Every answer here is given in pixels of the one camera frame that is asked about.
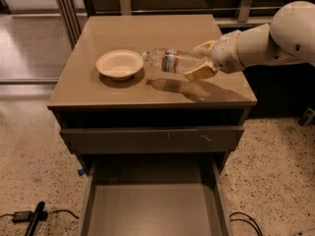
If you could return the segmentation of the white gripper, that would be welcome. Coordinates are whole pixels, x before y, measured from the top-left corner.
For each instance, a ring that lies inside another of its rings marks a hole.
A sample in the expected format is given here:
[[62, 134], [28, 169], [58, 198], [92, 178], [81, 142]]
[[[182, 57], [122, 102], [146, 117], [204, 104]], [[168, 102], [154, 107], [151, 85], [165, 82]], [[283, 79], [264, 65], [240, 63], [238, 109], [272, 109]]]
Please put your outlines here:
[[[213, 39], [196, 46], [191, 53], [201, 57], [210, 57], [214, 66], [226, 74], [242, 72], [245, 66], [238, 56], [238, 42], [240, 30], [224, 34], [218, 40]], [[184, 77], [189, 81], [197, 81], [212, 78], [217, 70], [211, 66], [203, 65], [186, 72]]]

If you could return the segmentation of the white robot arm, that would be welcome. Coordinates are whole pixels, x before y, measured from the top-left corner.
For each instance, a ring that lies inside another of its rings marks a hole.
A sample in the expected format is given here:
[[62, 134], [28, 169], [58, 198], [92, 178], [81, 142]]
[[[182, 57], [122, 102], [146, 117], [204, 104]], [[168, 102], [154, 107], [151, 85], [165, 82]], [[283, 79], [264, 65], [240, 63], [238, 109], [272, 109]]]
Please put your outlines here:
[[195, 47], [192, 53], [205, 60], [184, 74], [190, 81], [208, 79], [217, 72], [242, 72], [255, 65], [315, 66], [315, 4], [291, 2], [268, 24], [226, 33]]

